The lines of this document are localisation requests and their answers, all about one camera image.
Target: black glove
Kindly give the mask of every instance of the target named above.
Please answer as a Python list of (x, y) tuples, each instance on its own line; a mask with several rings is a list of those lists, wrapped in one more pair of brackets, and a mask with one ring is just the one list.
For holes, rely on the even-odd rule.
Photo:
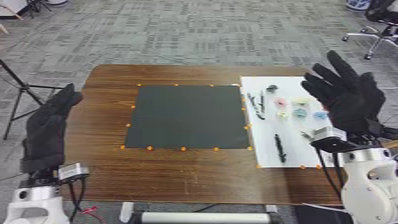
[(313, 70), (322, 78), (306, 74), (302, 87), (329, 110), (334, 127), (345, 130), (348, 135), (373, 134), (371, 126), (380, 125), (377, 115), (386, 102), (373, 75), (357, 74), (334, 51), (329, 51), (327, 59), (338, 74), (315, 64)]
[(21, 172), (32, 173), (64, 164), (66, 119), (84, 96), (69, 84), (53, 95), (27, 121)]

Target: white paper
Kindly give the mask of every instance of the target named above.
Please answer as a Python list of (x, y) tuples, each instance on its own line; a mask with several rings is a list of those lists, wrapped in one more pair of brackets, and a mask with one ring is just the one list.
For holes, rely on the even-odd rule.
[[(302, 77), (242, 77), (242, 94), (245, 96), (245, 108), (251, 123), (252, 147), (256, 149), (258, 165), (261, 167), (316, 167), (320, 165), (318, 155), (309, 140), (302, 137), (302, 131), (313, 135), (313, 130), (331, 126), (331, 120), (315, 117), (315, 112), (322, 112), (322, 104), (307, 94), (300, 82)], [(276, 93), (267, 92), (267, 87), (277, 85)], [(256, 116), (247, 93), (256, 97), (265, 95), (265, 120)], [(286, 107), (276, 104), (276, 99), (286, 100)], [(302, 106), (293, 103), (297, 98), (309, 98), (309, 103)], [(306, 118), (293, 115), (293, 111), (302, 108), (307, 112)], [(281, 118), (277, 113), (284, 112), (288, 117)], [(276, 134), (281, 137), (286, 162), (281, 162), (276, 146)], [(327, 166), (332, 166), (331, 154), (323, 153)]]

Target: gray carpet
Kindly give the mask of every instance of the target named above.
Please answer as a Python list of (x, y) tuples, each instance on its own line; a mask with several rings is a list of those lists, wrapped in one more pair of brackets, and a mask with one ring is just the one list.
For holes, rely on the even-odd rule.
[[(398, 85), (396, 49), (382, 45), (373, 60), (364, 61), (371, 40), (357, 37), (341, 42), (343, 33), (371, 24), (363, 13), (347, 10), (343, 0), (71, 0), (53, 12), (43, 9), (34, 19), (27, 14), (25, 21), (0, 22), (11, 32), (0, 33), (0, 56), (36, 84), (64, 86), (73, 82), (82, 88), (94, 66), (110, 63), (311, 68), (336, 50), (357, 70), (375, 73), (384, 89)], [(382, 121), (398, 109), (398, 90), (384, 91)], [(0, 132), (14, 97), (16, 89), (0, 80)], [(20, 111), (32, 108), (25, 98)], [(398, 126), (398, 117), (387, 123)], [(0, 179), (18, 174), (23, 124), (25, 120), (14, 123), (9, 140), (0, 142)], [(20, 178), (0, 182), (0, 220)], [(101, 210), (119, 209), (119, 204), (105, 204), (108, 210)], [(197, 205), (158, 206), (160, 210), (197, 209)], [(258, 206), (224, 208), (261, 211)]]

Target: robotic arm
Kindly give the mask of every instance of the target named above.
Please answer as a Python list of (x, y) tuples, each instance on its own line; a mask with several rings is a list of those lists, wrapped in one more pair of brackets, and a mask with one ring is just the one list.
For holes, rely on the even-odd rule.
[[(80, 101), (82, 94), (75, 92), (69, 84), (29, 118), (21, 159), (21, 172), (29, 174), (29, 179), (14, 191), (5, 224), (69, 224), (59, 186), (84, 179), (89, 170), (80, 164), (59, 167), (64, 164), (66, 119), (71, 107)], [(23, 218), (30, 208), (43, 208), (48, 215)]]
[(398, 130), (379, 123), (386, 97), (371, 73), (355, 73), (334, 51), (327, 58), (338, 74), (315, 64), (318, 76), (306, 74), (302, 87), (329, 110), (338, 129), (323, 128), (315, 132), (311, 145), (316, 150), (343, 154), (348, 178), (341, 202), (355, 223), (393, 224), (398, 223), (396, 161), (379, 138), (398, 139)]

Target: gray mat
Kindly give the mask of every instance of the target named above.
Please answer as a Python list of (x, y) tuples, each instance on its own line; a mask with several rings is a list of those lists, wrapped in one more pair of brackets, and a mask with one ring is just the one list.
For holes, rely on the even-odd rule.
[(124, 143), (128, 148), (247, 148), (244, 127), (238, 87), (140, 87)]

